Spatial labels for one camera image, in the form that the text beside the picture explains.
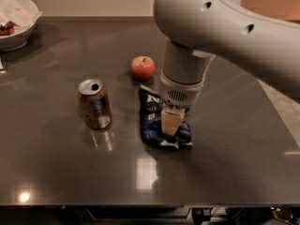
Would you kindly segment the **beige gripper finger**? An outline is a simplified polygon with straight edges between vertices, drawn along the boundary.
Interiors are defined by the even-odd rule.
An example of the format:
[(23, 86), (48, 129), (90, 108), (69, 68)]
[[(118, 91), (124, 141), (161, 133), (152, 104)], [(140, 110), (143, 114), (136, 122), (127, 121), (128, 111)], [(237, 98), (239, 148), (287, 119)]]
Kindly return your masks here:
[(162, 133), (173, 136), (185, 116), (185, 111), (173, 105), (165, 105), (161, 112), (161, 129)]

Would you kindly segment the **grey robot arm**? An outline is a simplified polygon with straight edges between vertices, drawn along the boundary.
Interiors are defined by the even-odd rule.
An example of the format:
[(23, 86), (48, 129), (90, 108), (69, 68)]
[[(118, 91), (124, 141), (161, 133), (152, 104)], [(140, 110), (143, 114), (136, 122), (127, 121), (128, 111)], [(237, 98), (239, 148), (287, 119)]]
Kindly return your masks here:
[(197, 101), (217, 56), (300, 98), (299, 24), (253, 13), (241, 0), (155, 0), (153, 13), (167, 37), (159, 94), (169, 112)]

